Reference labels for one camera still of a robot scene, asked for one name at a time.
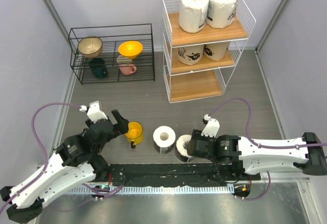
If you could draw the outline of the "white roll dark wrap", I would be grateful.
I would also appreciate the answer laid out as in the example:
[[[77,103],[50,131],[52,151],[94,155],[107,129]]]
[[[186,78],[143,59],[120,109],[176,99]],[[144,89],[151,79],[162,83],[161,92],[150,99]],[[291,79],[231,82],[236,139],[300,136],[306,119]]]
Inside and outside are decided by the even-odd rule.
[[[175,143],[175,155],[184,163],[188,163],[193,159],[187,152],[187,146],[191,138],[191,135],[181,135]]]
[[[160,154],[169,153],[175,144],[175,131],[168,126],[160,126],[153,133],[154,148]]]

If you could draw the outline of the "brown paper towel roll back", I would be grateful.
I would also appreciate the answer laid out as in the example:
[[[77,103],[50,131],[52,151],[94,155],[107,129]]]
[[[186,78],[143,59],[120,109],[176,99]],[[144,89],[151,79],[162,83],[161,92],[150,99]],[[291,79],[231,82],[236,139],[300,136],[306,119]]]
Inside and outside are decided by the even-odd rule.
[[[204,45],[187,46],[178,48],[178,60],[186,65],[197,64],[203,56]]]

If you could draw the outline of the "brown paper towel roll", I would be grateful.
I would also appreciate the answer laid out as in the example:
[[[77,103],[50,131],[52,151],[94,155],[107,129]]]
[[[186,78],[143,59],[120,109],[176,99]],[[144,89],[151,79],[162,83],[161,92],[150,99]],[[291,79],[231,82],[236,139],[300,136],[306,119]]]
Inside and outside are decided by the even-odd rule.
[[[213,61],[222,59],[227,51],[230,41],[209,43],[204,45],[204,55]]]
[[[178,60],[186,65],[197,64],[203,56],[204,45],[187,46],[178,48]]]

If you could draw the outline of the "brown paper towel roll front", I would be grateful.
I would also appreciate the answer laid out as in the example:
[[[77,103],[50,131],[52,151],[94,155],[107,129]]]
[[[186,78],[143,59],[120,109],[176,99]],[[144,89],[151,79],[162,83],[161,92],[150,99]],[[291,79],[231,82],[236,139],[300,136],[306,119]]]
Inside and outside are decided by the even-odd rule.
[[[204,45],[204,55],[213,61],[222,59],[227,51],[230,41],[209,43]]]

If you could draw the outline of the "white towel roll front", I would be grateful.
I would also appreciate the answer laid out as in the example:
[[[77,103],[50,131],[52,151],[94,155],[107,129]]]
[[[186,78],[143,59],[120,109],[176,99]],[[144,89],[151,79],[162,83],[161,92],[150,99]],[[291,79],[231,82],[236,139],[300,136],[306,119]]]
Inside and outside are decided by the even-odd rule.
[[[212,28],[229,26],[237,11],[238,0],[209,0],[206,23]]]

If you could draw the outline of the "white towel roll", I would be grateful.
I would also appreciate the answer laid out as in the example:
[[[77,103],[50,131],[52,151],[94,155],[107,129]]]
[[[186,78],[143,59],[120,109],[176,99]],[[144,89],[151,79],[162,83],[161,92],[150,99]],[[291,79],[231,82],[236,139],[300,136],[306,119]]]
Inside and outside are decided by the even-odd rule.
[[[209,0],[206,23],[212,28],[229,26],[237,11],[238,0]]]
[[[197,33],[203,29],[209,0],[181,0],[179,25],[188,33]]]

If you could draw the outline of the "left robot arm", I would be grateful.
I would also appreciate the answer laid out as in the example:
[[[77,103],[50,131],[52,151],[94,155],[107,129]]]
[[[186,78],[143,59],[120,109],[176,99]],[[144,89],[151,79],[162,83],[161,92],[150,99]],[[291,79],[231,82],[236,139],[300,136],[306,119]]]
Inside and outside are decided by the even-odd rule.
[[[28,223],[72,188],[108,179],[109,165],[100,153],[106,143],[128,132],[129,123],[118,110],[111,113],[117,123],[113,124],[105,114],[86,120],[87,128],[67,137],[47,165],[17,186],[1,189],[1,198],[9,205],[6,212],[11,221]]]

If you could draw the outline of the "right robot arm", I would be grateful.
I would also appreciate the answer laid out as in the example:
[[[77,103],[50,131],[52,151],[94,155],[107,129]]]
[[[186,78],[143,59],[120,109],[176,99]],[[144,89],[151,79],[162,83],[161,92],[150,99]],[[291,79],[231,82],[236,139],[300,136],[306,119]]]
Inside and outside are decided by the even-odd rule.
[[[287,140],[258,140],[222,135],[205,137],[194,130],[187,153],[218,165],[231,165],[231,176],[241,181],[261,172],[300,169],[303,174],[326,175],[324,144],[313,132]]]

